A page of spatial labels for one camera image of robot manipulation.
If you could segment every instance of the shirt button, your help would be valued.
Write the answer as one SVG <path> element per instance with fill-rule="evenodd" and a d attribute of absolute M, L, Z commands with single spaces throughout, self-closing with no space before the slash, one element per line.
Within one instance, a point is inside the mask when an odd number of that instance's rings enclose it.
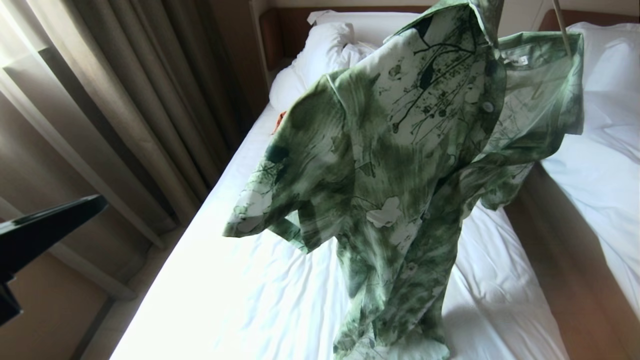
<path fill-rule="evenodd" d="M 493 104 L 486 101 L 482 104 L 482 109 L 488 113 L 492 113 L 493 112 Z"/>

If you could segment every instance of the shirt sleeve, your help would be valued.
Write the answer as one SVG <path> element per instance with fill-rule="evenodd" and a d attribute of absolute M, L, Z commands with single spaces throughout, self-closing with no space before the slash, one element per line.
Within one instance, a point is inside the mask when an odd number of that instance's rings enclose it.
<path fill-rule="evenodd" d="M 224 230 L 243 237 L 270 229 L 303 252 L 336 234 L 353 193 L 345 111 L 323 76 L 285 115 Z"/>

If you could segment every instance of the shirt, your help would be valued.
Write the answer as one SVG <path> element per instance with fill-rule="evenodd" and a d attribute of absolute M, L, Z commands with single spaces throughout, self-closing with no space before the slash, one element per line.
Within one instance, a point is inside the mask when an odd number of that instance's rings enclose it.
<path fill-rule="evenodd" d="M 443 0 L 287 112 L 225 229 L 303 252 L 335 236 L 351 299 L 337 359 L 410 336 L 449 357 L 442 302 L 462 220 L 517 193 L 582 126 L 582 37 L 497 39 L 502 0 Z"/>

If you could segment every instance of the curtain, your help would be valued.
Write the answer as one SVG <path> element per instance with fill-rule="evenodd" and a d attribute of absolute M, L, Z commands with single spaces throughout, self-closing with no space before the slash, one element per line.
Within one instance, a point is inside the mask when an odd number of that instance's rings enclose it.
<path fill-rule="evenodd" d="M 0 218 L 100 193 L 54 255 L 127 297 L 251 114 L 207 1 L 0 0 Z"/>

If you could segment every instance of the mattress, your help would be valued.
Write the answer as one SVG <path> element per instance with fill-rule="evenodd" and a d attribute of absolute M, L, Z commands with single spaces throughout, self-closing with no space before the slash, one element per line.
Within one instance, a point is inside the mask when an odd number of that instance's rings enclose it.
<path fill-rule="evenodd" d="M 640 319 L 640 24 L 585 22 L 584 131 L 541 163 L 598 236 Z"/>
<path fill-rule="evenodd" d="M 349 300 L 336 240 L 305 256 L 265 231 L 220 236 L 266 149 L 267 106 L 164 264 L 112 355 L 137 359 L 331 359 Z M 453 359 L 568 359 L 505 213 L 464 221 L 444 302 Z M 414 344 L 399 359 L 419 359 Z"/>

